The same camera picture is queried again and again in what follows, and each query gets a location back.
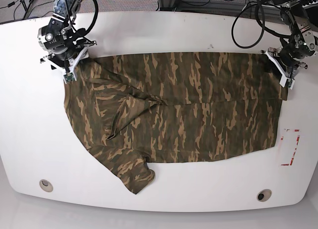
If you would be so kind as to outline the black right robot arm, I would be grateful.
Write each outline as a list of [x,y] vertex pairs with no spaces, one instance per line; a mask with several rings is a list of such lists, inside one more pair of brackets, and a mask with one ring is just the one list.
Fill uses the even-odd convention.
[[83,0],[55,0],[53,15],[48,25],[38,31],[38,43],[46,51],[40,63],[47,63],[53,70],[62,73],[64,82],[77,80],[75,68],[80,60],[89,57],[88,48],[97,44],[87,35],[93,29],[98,17],[97,0],[94,4],[94,15],[87,29],[75,28],[77,13]]

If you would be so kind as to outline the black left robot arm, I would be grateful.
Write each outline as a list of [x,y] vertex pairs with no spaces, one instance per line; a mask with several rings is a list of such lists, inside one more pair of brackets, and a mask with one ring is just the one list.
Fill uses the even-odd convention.
[[278,70],[280,85],[292,89],[295,76],[300,69],[306,69],[308,65],[303,62],[306,57],[311,57],[318,52],[318,38],[313,34],[310,18],[305,10],[310,4],[317,5],[318,0],[261,0],[261,4],[271,2],[280,10],[281,20],[289,27],[291,34],[279,34],[267,27],[259,19],[257,6],[254,16],[266,31],[279,38],[280,48],[268,48],[260,51],[265,54]]

